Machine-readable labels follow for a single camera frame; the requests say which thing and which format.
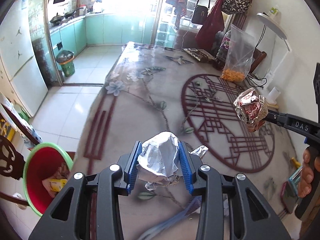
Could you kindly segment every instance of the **white crumpled paper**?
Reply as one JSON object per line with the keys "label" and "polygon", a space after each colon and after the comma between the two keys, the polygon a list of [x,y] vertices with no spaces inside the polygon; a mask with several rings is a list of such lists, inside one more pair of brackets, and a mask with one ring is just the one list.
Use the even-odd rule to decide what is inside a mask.
{"label": "white crumpled paper", "polygon": [[[138,177],[147,181],[147,190],[179,183],[182,176],[179,142],[173,133],[162,132],[142,144],[142,153],[138,156]],[[192,154],[202,158],[207,150],[206,146],[200,146]]]}

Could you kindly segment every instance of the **black and white patterned bag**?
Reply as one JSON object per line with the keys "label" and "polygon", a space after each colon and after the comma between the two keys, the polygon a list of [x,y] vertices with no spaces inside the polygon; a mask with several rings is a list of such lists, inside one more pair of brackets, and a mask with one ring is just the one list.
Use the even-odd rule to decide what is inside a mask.
{"label": "black and white patterned bag", "polygon": [[225,14],[237,14],[249,9],[249,0],[223,0],[222,12]]}

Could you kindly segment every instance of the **red bag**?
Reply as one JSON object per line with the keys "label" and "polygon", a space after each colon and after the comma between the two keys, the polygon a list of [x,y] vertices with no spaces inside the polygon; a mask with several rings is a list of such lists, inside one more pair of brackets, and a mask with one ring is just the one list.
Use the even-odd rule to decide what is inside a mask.
{"label": "red bag", "polygon": [[224,30],[222,16],[223,0],[217,0],[206,21],[196,35],[196,43],[201,49],[210,51],[218,31]]}

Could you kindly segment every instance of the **circular lattice pattern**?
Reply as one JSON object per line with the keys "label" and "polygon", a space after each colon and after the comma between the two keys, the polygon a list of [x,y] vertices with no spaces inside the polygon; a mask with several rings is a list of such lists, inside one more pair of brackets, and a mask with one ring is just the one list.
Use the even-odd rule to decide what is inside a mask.
{"label": "circular lattice pattern", "polygon": [[242,91],[218,76],[201,74],[185,83],[181,101],[189,125],[211,154],[236,171],[255,173],[271,162],[275,136],[269,124],[249,133],[239,120],[233,102]]}

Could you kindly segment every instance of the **white refrigerator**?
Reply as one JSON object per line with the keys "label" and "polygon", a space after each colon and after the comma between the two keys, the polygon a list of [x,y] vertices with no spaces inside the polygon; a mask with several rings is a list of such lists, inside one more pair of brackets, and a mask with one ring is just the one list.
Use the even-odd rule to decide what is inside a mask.
{"label": "white refrigerator", "polygon": [[28,0],[17,0],[0,25],[0,92],[33,117],[48,89],[33,51]]}

